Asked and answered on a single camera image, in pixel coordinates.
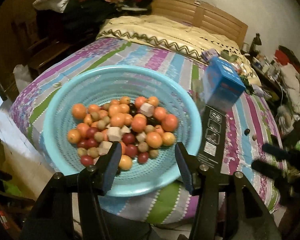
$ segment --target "tiled floor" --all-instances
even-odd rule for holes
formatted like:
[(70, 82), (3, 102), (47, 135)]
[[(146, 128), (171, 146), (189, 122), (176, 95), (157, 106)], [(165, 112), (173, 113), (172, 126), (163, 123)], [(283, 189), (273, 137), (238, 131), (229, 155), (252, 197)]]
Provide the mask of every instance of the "tiled floor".
[[(24, 193), (25, 197), (36, 199), (54, 171), (9, 117), (10, 106), (11, 102), (5, 101), (0, 107), (0, 139), (5, 153), (5, 156), (2, 156), (4, 161), (0, 168), (13, 175), (13, 182)], [(282, 208), (275, 212), (274, 217), (277, 225), (284, 211)], [(191, 224), (176, 225), (170, 227), (173, 230), (159, 228), (154, 228), (154, 230), (163, 239), (177, 240), (179, 234), (188, 237), (191, 226)]]

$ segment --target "plastic basket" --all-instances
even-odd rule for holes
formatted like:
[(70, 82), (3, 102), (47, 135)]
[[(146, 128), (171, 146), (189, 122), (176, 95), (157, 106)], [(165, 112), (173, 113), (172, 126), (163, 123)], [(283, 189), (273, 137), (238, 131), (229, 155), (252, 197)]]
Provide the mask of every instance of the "plastic basket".
[[(160, 106), (179, 119), (179, 126), (174, 132), (177, 141), (184, 143), (189, 154), (197, 155), (202, 136), (200, 115), (191, 97), (179, 84), (147, 68), (106, 66), (82, 73), (63, 84), (46, 111), (43, 126), (45, 147), (63, 174), (70, 175), (84, 169), (76, 147), (66, 138), (67, 132), (79, 123), (72, 117), (72, 106), (77, 103), (103, 105), (122, 96), (128, 96), (132, 101), (139, 96), (156, 96)], [(156, 159), (149, 159), (142, 165), (135, 158), (131, 170), (115, 177), (108, 195), (142, 195), (176, 180), (180, 172), (174, 146), (159, 149), (159, 152)]]

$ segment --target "headboard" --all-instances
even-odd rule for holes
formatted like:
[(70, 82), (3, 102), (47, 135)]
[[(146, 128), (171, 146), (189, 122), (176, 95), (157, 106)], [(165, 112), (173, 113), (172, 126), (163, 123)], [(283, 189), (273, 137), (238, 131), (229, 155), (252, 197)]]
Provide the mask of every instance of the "headboard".
[(241, 48), (248, 26), (230, 14), (195, 0), (155, 0), (152, 14), (165, 16), (178, 22), (186, 22), (209, 33), (221, 34), (235, 41)]

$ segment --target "red cherry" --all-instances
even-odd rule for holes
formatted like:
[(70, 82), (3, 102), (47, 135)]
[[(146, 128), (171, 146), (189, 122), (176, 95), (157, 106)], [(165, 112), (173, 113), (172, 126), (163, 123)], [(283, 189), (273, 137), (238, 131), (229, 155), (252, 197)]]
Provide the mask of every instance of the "red cherry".
[(85, 149), (89, 149), (88, 144), (87, 144), (87, 140), (81, 140), (80, 142), (77, 143), (77, 147), (78, 148), (85, 148)]
[(87, 140), (87, 146), (88, 148), (92, 148), (92, 147), (98, 147), (99, 144), (96, 142), (94, 138), (90, 138)]
[(140, 164), (146, 163), (148, 161), (148, 159), (149, 159), (149, 154), (147, 152), (140, 153), (138, 155), (138, 163), (140, 163)]
[(125, 145), (133, 144), (135, 140), (136, 138), (132, 133), (125, 133), (124, 135), (122, 135), (122, 141), (124, 142)]
[(84, 155), (80, 158), (80, 162), (83, 166), (87, 167), (89, 165), (93, 165), (93, 158), (89, 155)]
[(98, 128), (97, 127), (90, 127), (87, 132), (86, 132), (86, 137), (87, 138), (93, 138), (94, 134), (98, 132)]
[(133, 144), (129, 144), (126, 147), (126, 151), (125, 151), (124, 154), (131, 157), (131, 158), (134, 158), (138, 154), (138, 147), (133, 145)]

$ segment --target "plastic bag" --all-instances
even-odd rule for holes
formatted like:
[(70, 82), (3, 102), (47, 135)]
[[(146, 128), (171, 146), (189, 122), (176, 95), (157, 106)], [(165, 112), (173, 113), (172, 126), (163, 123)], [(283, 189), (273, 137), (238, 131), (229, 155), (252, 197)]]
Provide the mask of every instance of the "plastic bag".
[(16, 80), (19, 93), (33, 81), (28, 66), (16, 65), (13, 70), (13, 75)]

